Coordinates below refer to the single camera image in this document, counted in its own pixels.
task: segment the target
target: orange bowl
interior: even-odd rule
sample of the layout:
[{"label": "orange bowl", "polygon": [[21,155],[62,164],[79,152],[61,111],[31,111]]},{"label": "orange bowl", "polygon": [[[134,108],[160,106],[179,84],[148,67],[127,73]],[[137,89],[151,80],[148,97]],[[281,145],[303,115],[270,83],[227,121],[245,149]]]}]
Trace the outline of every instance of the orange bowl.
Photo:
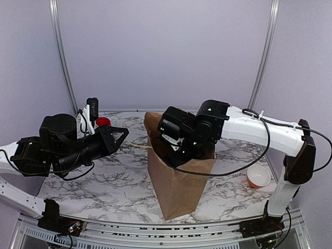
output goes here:
[{"label": "orange bowl", "polygon": [[263,166],[252,165],[247,170],[247,180],[253,188],[262,188],[271,182],[271,175]]}]

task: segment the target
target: gray wall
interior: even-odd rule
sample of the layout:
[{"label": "gray wall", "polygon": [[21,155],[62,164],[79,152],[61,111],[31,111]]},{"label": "gray wall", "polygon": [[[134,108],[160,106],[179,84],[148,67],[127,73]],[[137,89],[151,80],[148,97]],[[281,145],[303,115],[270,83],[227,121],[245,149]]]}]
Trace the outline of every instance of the gray wall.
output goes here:
[{"label": "gray wall", "polygon": [[79,106],[196,110],[206,99],[246,107],[271,1],[59,1]]},{"label": "gray wall", "polygon": [[[281,1],[277,30],[255,109],[282,120],[307,119],[312,129],[332,138],[332,2]],[[327,142],[315,136],[316,166],[330,155]],[[283,156],[269,157],[280,172]],[[313,248],[330,248],[332,165],[301,187],[299,206]]]},{"label": "gray wall", "polygon": [[[38,135],[46,115],[71,113],[48,1],[0,3],[0,146]],[[37,194],[41,177],[3,176]],[[0,203],[0,245],[8,248],[19,211]]]}]

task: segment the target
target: marble surface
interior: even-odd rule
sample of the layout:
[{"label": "marble surface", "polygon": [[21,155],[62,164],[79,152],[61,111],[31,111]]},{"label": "marble surface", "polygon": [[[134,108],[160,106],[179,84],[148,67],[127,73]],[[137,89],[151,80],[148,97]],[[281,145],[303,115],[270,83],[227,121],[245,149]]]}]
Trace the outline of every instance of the marble surface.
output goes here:
[{"label": "marble surface", "polygon": [[[127,139],[146,145],[144,114],[100,113],[113,126],[129,128]],[[261,149],[247,142],[221,140],[216,145],[216,162],[212,173],[224,173],[253,161]],[[205,223],[261,215],[266,200],[276,183],[261,189],[250,187],[246,170],[225,177],[211,177],[205,187],[196,211],[172,220],[164,220],[150,177],[147,172],[147,149],[136,148],[124,142],[117,153],[95,160],[95,168],[85,177],[65,182],[52,175],[45,179],[38,194],[60,204],[62,214],[124,223]],[[270,171],[265,159],[258,165]],[[68,177],[88,170],[80,167]]]}]

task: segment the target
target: red object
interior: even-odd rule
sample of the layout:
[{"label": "red object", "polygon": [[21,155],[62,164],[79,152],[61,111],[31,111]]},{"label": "red object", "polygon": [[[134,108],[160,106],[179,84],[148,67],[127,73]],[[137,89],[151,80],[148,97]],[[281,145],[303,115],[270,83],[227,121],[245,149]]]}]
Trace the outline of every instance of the red object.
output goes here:
[{"label": "red object", "polygon": [[96,124],[97,124],[97,126],[105,126],[105,125],[108,125],[108,126],[112,126],[111,124],[110,124],[110,120],[108,119],[108,118],[104,118],[104,117],[102,117],[102,118],[97,118],[97,120],[96,120]]}]

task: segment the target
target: brown paper bag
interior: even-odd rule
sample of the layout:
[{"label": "brown paper bag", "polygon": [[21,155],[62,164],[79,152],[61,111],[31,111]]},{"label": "brown paper bag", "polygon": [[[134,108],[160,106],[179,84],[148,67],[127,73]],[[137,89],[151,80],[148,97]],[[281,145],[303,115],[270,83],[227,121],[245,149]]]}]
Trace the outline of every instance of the brown paper bag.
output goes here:
[{"label": "brown paper bag", "polygon": [[[160,113],[146,113],[144,125],[148,133],[148,144],[153,149],[148,149],[148,171],[157,194],[165,220],[173,219],[196,210],[202,196],[208,176],[182,173],[167,166],[157,155],[163,157],[172,148],[166,143],[155,139],[160,136],[157,130],[161,119]],[[214,164],[214,151],[210,159],[190,160],[179,169],[210,173]]]}]

